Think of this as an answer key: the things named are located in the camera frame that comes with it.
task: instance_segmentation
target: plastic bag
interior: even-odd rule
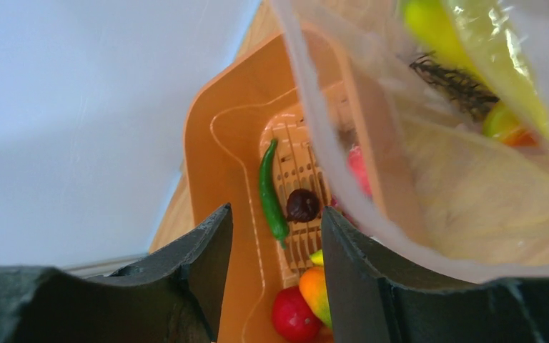
[[[313,0],[273,0],[272,6],[317,158],[364,233],[417,264],[470,282],[549,276],[549,153],[524,153],[459,130],[470,121],[407,67],[418,47],[395,18],[396,4],[381,1],[342,16]],[[373,201],[352,178],[336,128],[323,116],[331,109],[315,32],[334,46],[342,65],[358,139],[369,148]]]
[[[549,148],[549,1],[442,5],[478,73]]]

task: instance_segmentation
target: white wall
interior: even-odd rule
[[[258,0],[0,0],[0,264],[141,254]]]

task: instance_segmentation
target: orange tray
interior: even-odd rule
[[[361,101],[357,95],[358,86],[370,91],[366,88],[370,85],[352,78],[352,69],[339,50],[317,31],[305,31],[305,38],[320,71],[329,120],[341,129],[353,122],[365,123],[360,117],[365,108],[351,111],[349,104],[373,103]],[[366,135],[362,127],[356,130],[357,135]],[[321,245],[320,217],[307,224],[291,223],[286,250],[270,234],[259,200],[258,169],[274,136],[279,146],[273,177],[281,204],[299,187],[313,190],[322,204],[329,204],[330,190],[310,146],[280,35],[266,40],[211,80],[194,100],[184,129],[195,222],[201,222],[223,203],[232,204],[234,233],[219,342],[286,342],[272,327],[272,302],[279,290],[296,284],[301,273],[312,266],[309,255]],[[377,155],[370,144],[365,147],[370,156]],[[371,174],[374,180],[386,181]],[[315,342],[332,341],[331,332],[324,330]]]

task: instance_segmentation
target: green chili pepper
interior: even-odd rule
[[[270,232],[285,249],[285,237],[290,233],[290,228],[281,209],[275,184],[272,182],[272,162],[275,159],[276,149],[277,139],[272,139],[259,165],[259,197],[262,200],[262,210]]]

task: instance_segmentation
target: wooden surface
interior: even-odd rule
[[[237,57],[245,54],[253,46],[275,33],[276,30],[278,30],[277,20],[270,11],[268,3],[264,1],[260,4],[253,22],[245,34]],[[159,230],[154,236],[149,249],[149,252],[151,253],[164,247],[174,239],[186,234],[194,228],[190,193],[185,172],[186,166],[184,163],[182,163],[180,169],[182,170],[182,178],[165,211]]]

